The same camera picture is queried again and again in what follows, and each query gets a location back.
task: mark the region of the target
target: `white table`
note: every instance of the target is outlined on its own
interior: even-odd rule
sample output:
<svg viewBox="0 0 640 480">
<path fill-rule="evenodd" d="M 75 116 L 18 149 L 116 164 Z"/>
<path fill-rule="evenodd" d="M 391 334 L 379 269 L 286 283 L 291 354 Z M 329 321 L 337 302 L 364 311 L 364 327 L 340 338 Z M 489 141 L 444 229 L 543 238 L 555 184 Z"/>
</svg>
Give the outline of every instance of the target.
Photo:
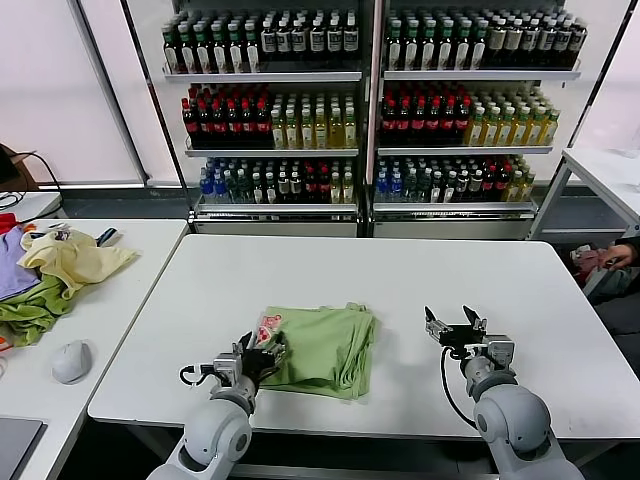
<svg viewBox="0 0 640 480">
<path fill-rule="evenodd" d="M 42 226 L 55 222 L 37 223 Z M 123 234 L 117 245 L 135 249 L 141 255 L 103 283 L 78 292 L 71 313 L 60 317 L 37 345 L 0 354 L 8 363 L 0 378 L 0 416 L 37 419 L 47 424 L 20 480 L 53 479 L 59 473 L 80 432 L 96 386 L 187 229 L 183 220 L 66 223 L 94 237 L 114 227 Z M 60 384 L 51 376 L 51 356 L 62 345 L 77 339 L 88 343 L 93 368 L 75 385 Z"/>
<path fill-rule="evenodd" d="M 538 242 L 190 235 L 178 247 L 89 405 L 96 420 L 181 426 L 213 380 L 211 361 L 268 305 L 366 304 L 380 320 L 371 391 L 357 401 L 261 391 L 253 426 L 368 437 L 477 437 L 442 391 L 440 347 L 424 305 L 465 323 L 466 304 L 516 342 L 519 381 L 540 395 L 563 439 L 640 438 L 640 382 L 552 248 Z M 471 415 L 459 365 L 452 393 Z"/>
<path fill-rule="evenodd" d="M 527 239 L 540 237 L 547 213 L 555 206 L 572 174 L 576 174 L 626 222 L 627 230 L 623 237 L 640 235 L 640 152 L 568 148 L 563 151 L 549 192 Z M 585 295 L 594 296 L 607 275 L 606 270 L 591 275 L 584 288 Z"/>
<path fill-rule="evenodd" d="M 28 220 L 43 213 L 50 212 L 60 205 L 61 195 L 58 192 L 27 192 L 17 205 L 0 210 L 0 213 L 13 213 L 18 221 Z M 66 218 L 64 210 L 58 210 L 52 218 Z"/>
</svg>

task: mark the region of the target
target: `green cloth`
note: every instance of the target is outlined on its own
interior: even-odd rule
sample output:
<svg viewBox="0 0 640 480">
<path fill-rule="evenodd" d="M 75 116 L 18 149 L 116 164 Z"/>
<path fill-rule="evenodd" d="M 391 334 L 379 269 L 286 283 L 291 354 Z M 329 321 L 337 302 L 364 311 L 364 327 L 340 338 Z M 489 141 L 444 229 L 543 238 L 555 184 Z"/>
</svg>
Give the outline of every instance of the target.
<svg viewBox="0 0 640 480">
<path fill-rule="evenodd" d="M 37 342 L 60 315 L 71 310 L 69 300 L 62 298 L 66 288 L 59 278 L 43 274 L 31 290 L 0 302 L 0 322 L 11 328 L 14 346 Z"/>
<path fill-rule="evenodd" d="M 265 317 L 277 315 L 281 321 L 275 331 L 284 332 L 286 355 L 280 370 L 261 387 L 342 399 L 369 391 L 375 318 L 364 306 L 269 307 L 265 312 Z"/>
</svg>

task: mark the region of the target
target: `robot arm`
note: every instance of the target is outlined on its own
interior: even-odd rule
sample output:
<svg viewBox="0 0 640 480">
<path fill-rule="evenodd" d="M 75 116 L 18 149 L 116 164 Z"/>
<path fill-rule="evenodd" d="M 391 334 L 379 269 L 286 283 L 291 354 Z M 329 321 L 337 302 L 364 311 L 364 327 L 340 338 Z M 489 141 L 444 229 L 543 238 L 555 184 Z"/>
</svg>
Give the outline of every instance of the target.
<svg viewBox="0 0 640 480">
<path fill-rule="evenodd" d="M 504 335 L 487 335 L 486 319 L 463 308 L 470 325 L 447 325 L 425 307 L 426 330 L 445 348 L 443 376 L 447 351 L 461 362 L 467 393 L 476 402 L 471 424 L 489 445 L 500 478 L 584 480 L 562 453 L 546 404 L 516 382 L 510 369 L 514 342 Z M 443 385 L 452 402 L 446 381 Z"/>
</svg>

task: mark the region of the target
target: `white mouse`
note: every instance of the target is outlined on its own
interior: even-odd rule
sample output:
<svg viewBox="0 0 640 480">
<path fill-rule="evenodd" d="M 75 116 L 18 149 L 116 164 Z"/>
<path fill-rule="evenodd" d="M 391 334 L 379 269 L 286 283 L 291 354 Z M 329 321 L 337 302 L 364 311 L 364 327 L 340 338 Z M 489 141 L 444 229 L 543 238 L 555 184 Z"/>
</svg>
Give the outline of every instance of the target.
<svg viewBox="0 0 640 480">
<path fill-rule="evenodd" d="M 69 384 L 91 369 L 91 351 L 81 340 L 68 343 L 53 354 L 51 374 L 60 383 Z"/>
</svg>

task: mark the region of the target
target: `floor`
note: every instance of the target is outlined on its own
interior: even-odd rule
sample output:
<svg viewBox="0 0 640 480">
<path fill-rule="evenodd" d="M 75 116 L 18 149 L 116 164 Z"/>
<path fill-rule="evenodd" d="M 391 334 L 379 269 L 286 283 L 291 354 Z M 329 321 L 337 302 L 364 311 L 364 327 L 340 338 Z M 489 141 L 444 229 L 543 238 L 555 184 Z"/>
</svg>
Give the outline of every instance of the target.
<svg viewBox="0 0 640 480">
<path fill-rule="evenodd" d="M 186 218 L 180 191 L 91 192 L 65 195 L 69 218 Z M 589 228 L 588 233 L 577 229 Z M 554 244 L 606 243 L 624 225 L 606 205 L 588 194 L 562 198 L 545 225 L 543 240 Z M 180 431 L 173 430 L 176 440 Z M 636 478 L 640 444 L 619 445 L 582 468 L 587 480 Z M 256 434 L 243 462 L 361 470 L 480 473 L 492 469 L 488 448 L 481 442 L 432 442 L 299 435 Z M 66 462 L 61 480 L 91 478 L 144 479 L 161 460 L 119 425 L 88 420 Z"/>
</svg>

